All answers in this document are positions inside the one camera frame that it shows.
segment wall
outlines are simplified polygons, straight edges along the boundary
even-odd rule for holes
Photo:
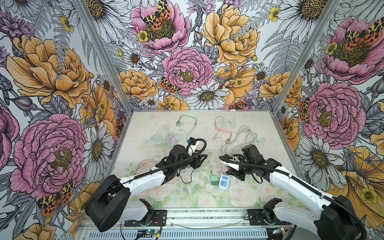
[[[327,0],[160,3],[86,1],[134,109],[271,108]]]
[[[0,7],[0,238],[71,240],[126,113],[69,0]]]
[[[277,109],[306,180],[346,196],[370,239],[384,238],[383,9],[342,1],[336,14],[345,16],[329,23],[300,73],[299,103],[287,97]]]

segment green cable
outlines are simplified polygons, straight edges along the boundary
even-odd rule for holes
[[[188,135],[196,128],[196,125],[197,125],[197,118],[195,118],[195,117],[192,117],[192,116],[189,116],[189,115],[185,115],[185,114],[183,114],[183,115],[181,115],[180,117],[179,117],[179,119],[178,119],[178,121],[176,122],[176,126],[180,126],[181,125],[181,118],[182,117],[189,117],[189,118],[193,118],[193,119],[195,119],[195,126],[187,133],[187,139],[188,139]]]

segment black mounting plate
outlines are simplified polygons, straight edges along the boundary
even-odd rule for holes
[[[167,223],[167,210],[156,210],[155,209],[153,211],[152,217],[156,217],[161,222],[161,225],[164,227]],[[158,227],[158,226],[159,226],[159,224],[156,221],[151,220],[151,222],[145,227]],[[144,226],[139,224],[138,221],[130,220],[130,221],[124,222],[124,227],[144,227]]]
[[[249,224],[251,226],[260,226],[260,225],[270,225],[268,224],[264,219],[265,219],[265,216],[263,215],[263,210],[264,209],[248,209],[247,212],[248,212],[248,219],[249,219]],[[276,224],[274,225],[286,225],[287,223],[286,222],[281,222],[281,221],[278,221]]]

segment robotic arm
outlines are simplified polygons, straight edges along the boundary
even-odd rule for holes
[[[195,152],[200,142],[204,147]],[[164,157],[154,168],[132,177],[117,178],[110,175],[104,179],[95,193],[85,203],[85,212],[100,232],[110,229],[117,222],[136,220],[147,225],[153,214],[153,208],[144,199],[130,201],[135,195],[172,180],[178,170],[188,165],[196,169],[201,166],[207,155],[201,154],[207,143],[204,139],[190,138],[188,146],[175,145],[169,156]]]
[[[366,239],[365,227],[347,198],[335,198],[311,186],[274,159],[264,160],[255,145],[243,147],[242,152],[244,156],[220,156],[222,162],[230,166],[228,175],[244,181],[245,174],[256,174],[285,189],[310,209],[290,206],[274,198],[264,206],[263,214],[269,223],[277,220],[291,222],[317,234],[323,240],[353,240],[360,231],[360,239]]]

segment orange flower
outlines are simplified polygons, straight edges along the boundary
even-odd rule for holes
[[[67,216],[69,221],[76,221],[79,218],[82,218],[85,214],[84,204],[88,201],[88,199],[92,196],[92,194],[96,191],[96,189],[100,186],[99,182],[92,182],[90,184],[85,185],[83,189],[79,192],[77,198],[75,198],[71,204],[70,209],[73,213]]]
[[[189,107],[183,99],[169,95],[164,97],[164,102],[160,102],[157,109],[187,110]]]
[[[130,99],[131,96],[135,96],[143,100],[144,98],[155,96],[158,93],[155,80],[141,71],[122,71],[118,78],[128,99]],[[113,93],[116,98],[120,98],[116,89]]]
[[[44,96],[41,104],[46,104],[55,94],[66,99],[70,108],[75,108],[83,97],[91,93],[89,73],[75,50],[65,46],[67,53],[59,81],[56,60],[59,46],[52,39],[43,43],[39,38],[23,35],[21,41],[15,37],[13,44],[24,58],[8,56],[7,70],[21,88],[18,91],[22,96]]]
[[[45,224],[42,227],[41,224],[32,224],[25,232],[20,233],[14,240],[55,240],[56,239],[56,227]]]
[[[268,99],[278,96],[283,89],[283,86],[288,80],[289,74],[291,71],[285,72],[283,74],[278,73],[272,75],[270,78],[267,78],[268,84],[264,84],[260,87],[260,97],[267,97]],[[293,84],[293,87],[288,93],[288,96],[285,98],[285,102],[289,107],[293,108],[298,104],[298,100],[301,98],[301,85],[303,83],[303,78],[298,76],[296,82]]]
[[[378,229],[384,222],[384,162],[365,146],[349,146],[345,154],[346,163],[340,173],[345,176],[347,185],[328,193],[348,198],[354,211],[365,225]]]
[[[240,15],[241,12],[233,5],[224,4],[222,14],[219,16],[212,11],[205,20],[201,34],[209,41],[205,45],[217,46],[219,58],[217,61],[224,64],[242,66],[255,55],[260,32],[254,26],[242,36],[233,35],[243,27],[249,28],[249,17]]]
[[[107,130],[114,136],[115,116],[112,110],[113,104],[107,98],[106,90],[101,84],[97,84],[96,90],[92,91],[92,97],[84,98],[79,109],[80,122],[85,126],[99,127],[101,122],[107,125]]]
[[[281,121],[281,127],[284,130],[292,150],[295,151],[300,141],[299,119],[293,117],[288,118],[287,116]]]
[[[252,90],[252,80],[255,72],[255,68],[248,70],[247,68],[237,69],[237,66],[232,64],[218,68],[214,75],[218,76],[220,81],[225,81],[222,89],[229,89],[229,94],[225,100],[226,105],[239,101],[245,96],[245,91],[250,92]]]

